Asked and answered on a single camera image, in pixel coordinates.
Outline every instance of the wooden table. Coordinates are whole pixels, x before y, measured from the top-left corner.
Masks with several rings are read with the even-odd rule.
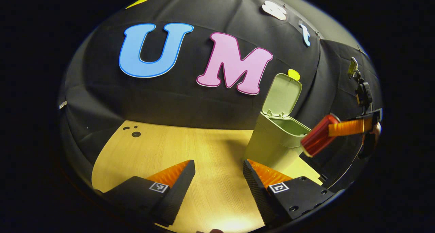
[[[133,137],[133,132],[140,136]],[[264,223],[244,179],[241,160],[251,134],[252,130],[193,129],[126,120],[97,158],[92,185],[106,192],[132,176],[146,178],[193,159],[196,174],[168,229],[179,233],[255,230]],[[300,158],[281,172],[292,178],[306,176],[321,185],[319,174]]]

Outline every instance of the red cylinder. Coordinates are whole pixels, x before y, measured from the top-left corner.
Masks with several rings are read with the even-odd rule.
[[[339,122],[340,120],[335,115],[326,115],[320,123],[300,141],[304,154],[308,157],[314,157],[328,146],[335,139],[335,137],[329,137],[328,126],[329,124]]]

